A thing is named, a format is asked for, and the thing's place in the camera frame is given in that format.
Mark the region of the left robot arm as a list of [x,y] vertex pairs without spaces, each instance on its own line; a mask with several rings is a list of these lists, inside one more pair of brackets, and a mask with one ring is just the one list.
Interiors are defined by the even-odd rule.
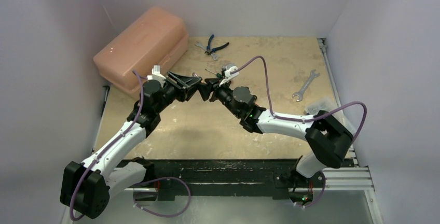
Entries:
[[151,165],[135,159],[118,168],[124,157],[146,140],[159,124],[160,113],[174,101],[189,101],[202,86],[199,76],[166,76],[154,72],[146,77],[133,72],[140,86],[139,100],[119,131],[82,162],[70,162],[64,169],[60,202],[68,208],[71,221],[100,216],[115,195],[131,186],[159,186],[175,180],[188,193],[189,186],[173,176],[157,177]]

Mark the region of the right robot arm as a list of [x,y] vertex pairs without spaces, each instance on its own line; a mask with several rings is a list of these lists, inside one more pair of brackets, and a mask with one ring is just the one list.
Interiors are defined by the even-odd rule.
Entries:
[[296,116],[272,113],[256,104],[257,97],[248,87],[231,89],[220,84],[219,78],[208,78],[198,84],[204,100],[220,101],[250,133],[280,134],[306,141],[311,152],[299,158],[291,179],[304,186],[313,175],[325,168],[341,168],[354,138],[330,113],[321,110],[316,115]]

